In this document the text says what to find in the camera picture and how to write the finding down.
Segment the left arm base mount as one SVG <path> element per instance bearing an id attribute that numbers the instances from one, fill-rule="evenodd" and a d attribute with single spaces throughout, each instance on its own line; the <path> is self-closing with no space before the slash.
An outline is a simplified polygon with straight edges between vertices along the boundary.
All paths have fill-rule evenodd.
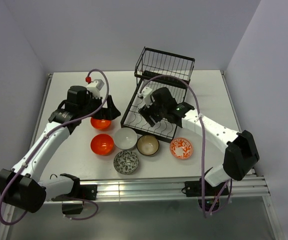
<path id="1" fill-rule="evenodd" d="M 97 207 L 90 203 L 97 197 L 98 186 L 96 184 L 82 184 L 78 193 L 73 197 L 58 196 L 52 198 L 51 202 L 62 203 L 62 213 L 73 218 L 85 218 L 92 215 Z"/>

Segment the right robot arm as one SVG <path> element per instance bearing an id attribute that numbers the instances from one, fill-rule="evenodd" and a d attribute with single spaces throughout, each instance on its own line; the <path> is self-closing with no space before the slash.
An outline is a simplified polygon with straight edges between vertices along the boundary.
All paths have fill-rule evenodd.
<path id="1" fill-rule="evenodd" d="M 145 87 L 138 93 L 138 97 L 144 101 L 139 114 L 150 126 L 166 119 L 180 128 L 205 137 L 224 154 L 223 164 L 208 170 L 200 183 L 204 194 L 213 194 L 218 185 L 229 179 L 242 180 L 258 162 L 259 153 L 249 131 L 229 129 L 198 113 L 192 105 L 184 101 L 178 103 L 166 87 L 157 90 Z"/>

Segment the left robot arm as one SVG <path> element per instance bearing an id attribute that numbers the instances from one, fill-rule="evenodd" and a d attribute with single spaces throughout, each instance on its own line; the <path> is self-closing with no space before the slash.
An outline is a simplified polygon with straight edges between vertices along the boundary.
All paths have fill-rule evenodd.
<path id="1" fill-rule="evenodd" d="M 46 165 L 83 119 L 114 120 L 120 115 L 111 95 L 95 97 L 84 86 L 70 87 L 66 99 L 52 112 L 43 134 L 26 155 L 11 170 L 0 171 L 0 203 L 35 213 L 48 199 L 77 199 L 80 179 L 63 173 L 56 179 L 41 181 Z"/>

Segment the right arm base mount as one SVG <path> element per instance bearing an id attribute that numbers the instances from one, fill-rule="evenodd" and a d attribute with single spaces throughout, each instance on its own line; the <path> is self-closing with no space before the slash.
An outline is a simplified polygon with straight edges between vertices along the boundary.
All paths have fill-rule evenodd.
<path id="1" fill-rule="evenodd" d="M 219 194 L 220 190 L 224 186 L 224 182 L 218 186 L 211 186 L 209 183 L 204 181 L 204 190 L 206 197 L 215 197 Z M 200 180 L 185 181 L 184 188 L 181 190 L 187 197 L 202 197 L 202 183 Z"/>

